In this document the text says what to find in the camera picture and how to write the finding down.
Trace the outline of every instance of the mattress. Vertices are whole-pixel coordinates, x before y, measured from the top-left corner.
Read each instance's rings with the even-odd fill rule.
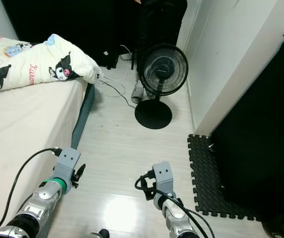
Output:
[[[44,83],[0,91],[0,219],[21,165],[47,147],[71,145],[87,83]],[[52,174],[57,157],[45,152],[23,170],[15,187],[8,222],[21,202]]]

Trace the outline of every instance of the electric fan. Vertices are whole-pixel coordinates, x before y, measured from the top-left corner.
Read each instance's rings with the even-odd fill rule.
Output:
[[[139,77],[144,88],[154,94],[155,99],[145,100],[137,105],[135,116],[141,125],[161,129],[171,122],[172,111],[160,101],[160,97],[179,90],[185,83],[187,74],[187,59],[174,45],[159,44],[143,55]]]

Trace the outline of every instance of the white tile floor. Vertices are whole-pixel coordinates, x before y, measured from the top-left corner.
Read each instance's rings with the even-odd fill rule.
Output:
[[[106,76],[119,79],[126,73],[127,62],[119,60],[116,69],[103,70]],[[129,70],[120,82],[130,103],[135,78],[136,71]],[[169,238],[162,213],[134,188],[139,175],[163,160],[171,164],[176,194],[186,207],[195,209],[187,148],[193,128],[186,85],[162,100],[172,109],[173,120],[164,129],[150,130],[136,122],[134,109],[123,98],[97,92],[78,147],[78,164],[86,163],[87,167],[79,188],[63,198],[50,238],[85,238],[101,228],[109,229],[111,238]],[[217,238],[267,237],[259,222],[206,219]]]

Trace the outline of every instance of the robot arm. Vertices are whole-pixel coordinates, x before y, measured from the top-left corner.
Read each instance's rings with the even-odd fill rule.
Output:
[[[145,178],[155,179],[152,188],[147,187]],[[156,192],[162,191],[175,199],[176,194],[173,190],[173,173],[168,162],[154,164],[152,170],[141,176],[136,182],[136,188],[143,190],[147,200],[153,199],[155,207],[162,211],[166,220],[166,226],[170,231],[170,238],[199,238],[190,223],[187,214],[166,196]]]
[[[5,238],[35,238],[44,228],[49,217],[55,212],[57,202],[71,187],[78,187],[85,164],[77,174],[74,168],[80,153],[71,148],[64,148],[59,155],[50,179],[41,183],[32,196],[24,202],[15,217],[0,228],[0,237]]]

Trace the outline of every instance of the fan grille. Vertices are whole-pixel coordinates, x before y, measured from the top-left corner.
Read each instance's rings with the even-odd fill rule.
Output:
[[[166,96],[186,81],[188,63],[183,52],[173,45],[161,44],[149,49],[141,60],[139,75],[151,93]]]

